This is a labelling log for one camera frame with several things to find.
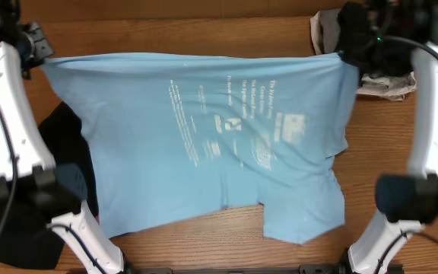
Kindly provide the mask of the light blue t-shirt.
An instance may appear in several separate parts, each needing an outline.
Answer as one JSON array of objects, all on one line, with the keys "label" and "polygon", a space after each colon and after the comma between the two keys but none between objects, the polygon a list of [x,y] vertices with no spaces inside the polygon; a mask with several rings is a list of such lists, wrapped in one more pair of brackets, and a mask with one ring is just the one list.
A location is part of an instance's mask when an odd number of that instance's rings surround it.
[{"label": "light blue t-shirt", "polygon": [[81,120],[106,236],[257,204],[263,234],[280,241],[344,224],[332,165],[348,146],[358,70],[337,54],[116,53],[43,71]]}]

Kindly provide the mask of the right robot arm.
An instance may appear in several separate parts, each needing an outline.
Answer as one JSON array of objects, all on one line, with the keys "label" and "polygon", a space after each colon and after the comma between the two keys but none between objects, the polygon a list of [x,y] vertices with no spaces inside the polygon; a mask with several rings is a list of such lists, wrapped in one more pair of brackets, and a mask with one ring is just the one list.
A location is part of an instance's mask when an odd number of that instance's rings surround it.
[{"label": "right robot arm", "polygon": [[358,241],[333,265],[301,273],[400,273],[393,258],[438,218],[438,1],[368,1],[366,24],[341,36],[341,58],[366,72],[391,75],[405,64],[417,80],[414,143],[408,173],[382,175],[376,212]]}]

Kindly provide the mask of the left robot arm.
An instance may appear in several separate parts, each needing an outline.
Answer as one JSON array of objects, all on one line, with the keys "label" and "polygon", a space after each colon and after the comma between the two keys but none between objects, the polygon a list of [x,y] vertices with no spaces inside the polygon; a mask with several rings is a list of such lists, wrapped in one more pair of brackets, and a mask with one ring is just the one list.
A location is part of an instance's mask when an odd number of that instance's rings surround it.
[{"label": "left robot arm", "polygon": [[43,218],[88,273],[131,273],[125,254],[103,233],[87,204],[75,164],[57,165],[37,129],[24,81],[53,55],[41,26],[20,21],[18,1],[0,0],[0,238],[15,203]]}]

